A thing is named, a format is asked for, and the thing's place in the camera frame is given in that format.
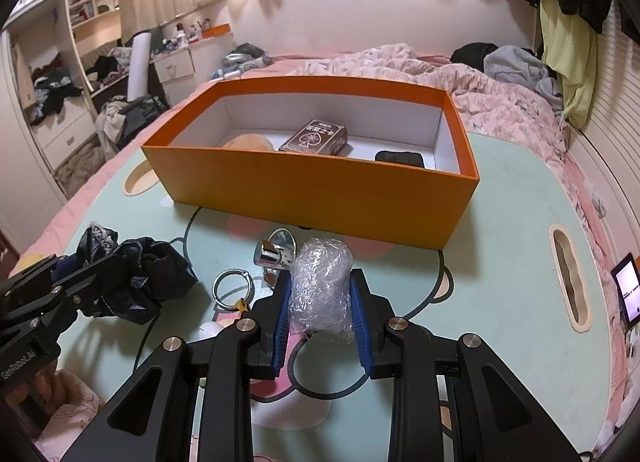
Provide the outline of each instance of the pink blanket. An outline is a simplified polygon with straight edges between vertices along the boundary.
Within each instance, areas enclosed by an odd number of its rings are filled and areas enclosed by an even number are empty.
[[[451,64],[442,56],[419,57],[407,45],[386,45],[358,54],[313,59],[281,57],[272,66],[243,77],[283,74],[341,75],[383,78],[445,89],[469,132],[490,135],[524,146],[546,162],[575,207],[593,251],[604,288],[612,334],[612,381],[608,420],[617,420],[626,378],[625,341],[618,316],[617,292],[610,276],[612,257],[604,227],[597,217],[579,169],[566,160],[562,128],[548,103],[525,87],[493,81],[465,65]],[[196,96],[207,84],[198,87]],[[186,99],[163,114],[154,124],[110,160],[60,210],[40,239],[25,254],[61,254],[76,231],[88,207],[111,177],[142,143],[164,122],[187,104]],[[45,453],[59,456],[59,453]]]

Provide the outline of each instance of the yellow object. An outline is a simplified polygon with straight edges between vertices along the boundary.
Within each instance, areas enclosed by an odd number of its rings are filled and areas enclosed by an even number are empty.
[[[44,256],[41,254],[30,254],[29,256],[24,256],[18,262],[18,266],[16,267],[15,272],[23,272],[26,268],[31,267],[31,265],[37,264]]]
[[[244,300],[244,298],[240,298],[236,303],[236,308],[238,312],[242,315],[242,312],[249,312],[249,304]]]
[[[577,14],[563,14],[558,0],[540,0],[540,25],[545,40],[542,61],[562,79],[562,114],[579,129],[586,124],[593,101],[598,69],[596,33]]]

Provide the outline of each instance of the tablet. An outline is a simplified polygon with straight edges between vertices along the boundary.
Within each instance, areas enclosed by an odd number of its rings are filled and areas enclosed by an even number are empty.
[[[629,329],[640,322],[640,276],[633,255],[626,255],[611,273],[618,286],[622,314]]]

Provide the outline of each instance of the white ball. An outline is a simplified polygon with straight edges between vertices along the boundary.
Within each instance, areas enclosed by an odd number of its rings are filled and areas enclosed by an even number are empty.
[[[198,328],[198,339],[203,340],[215,337],[222,329],[223,327],[220,323],[216,323],[215,321],[205,321]]]

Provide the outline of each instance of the open cardboard box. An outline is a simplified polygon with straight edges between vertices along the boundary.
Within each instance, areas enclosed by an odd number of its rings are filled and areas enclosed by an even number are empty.
[[[347,128],[339,156],[221,148],[261,134],[277,150],[311,119]],[[421,153],[425,169],[374,162],[381,150]],[[479,182],[444,90],[373,79],[213,84],[143,151],[177,202],[429,249],[446,245]]]

